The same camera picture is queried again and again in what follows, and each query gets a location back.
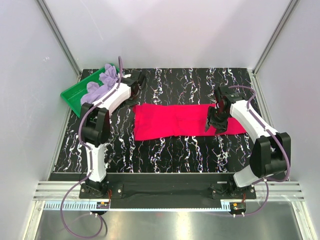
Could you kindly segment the red t shirt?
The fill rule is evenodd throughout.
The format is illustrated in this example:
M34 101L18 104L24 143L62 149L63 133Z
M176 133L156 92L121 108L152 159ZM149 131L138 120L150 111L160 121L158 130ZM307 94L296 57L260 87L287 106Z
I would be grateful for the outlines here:
M209 107L215 104L157 105L143 103L133 107L135 141L166 137L211 137L216 129L205 131Z

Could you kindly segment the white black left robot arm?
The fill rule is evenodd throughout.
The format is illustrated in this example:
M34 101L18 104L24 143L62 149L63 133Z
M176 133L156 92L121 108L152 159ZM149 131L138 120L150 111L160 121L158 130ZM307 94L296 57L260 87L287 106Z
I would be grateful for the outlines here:
M84 103L80 111L79 140L85 147L87 174L80 181L81 192L103 198L108 190L105 168L105 147L111 135L110 117L125 101L132 100L145 86L146 75L141 70L118 76L113 88L92 103Z

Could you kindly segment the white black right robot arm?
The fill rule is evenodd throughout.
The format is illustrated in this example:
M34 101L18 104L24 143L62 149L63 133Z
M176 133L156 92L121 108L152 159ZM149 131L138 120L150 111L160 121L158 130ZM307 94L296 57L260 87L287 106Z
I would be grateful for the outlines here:
M205 130L213 127L216 134L224 134L230 120L235 119L254 143L249 165L233 174L221 194L239 198L253 184L271 180L280 173L286 173L286 181L291 166L291 137L271 127L252 107L252 98L234 92L232 86L218 86L214 96L216 106L208 108Z

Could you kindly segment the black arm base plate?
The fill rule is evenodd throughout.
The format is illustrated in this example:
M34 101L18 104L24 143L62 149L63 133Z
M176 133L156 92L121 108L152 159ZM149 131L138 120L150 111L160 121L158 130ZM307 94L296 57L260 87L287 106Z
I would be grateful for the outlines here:
M210 201L242 201L246 194L254 198L254 188L240 192L237 196L221 194L227 186L231 173L109 173L107 174L110 193L97 197L81 192L81 199L105 199L133 203L202 203Z

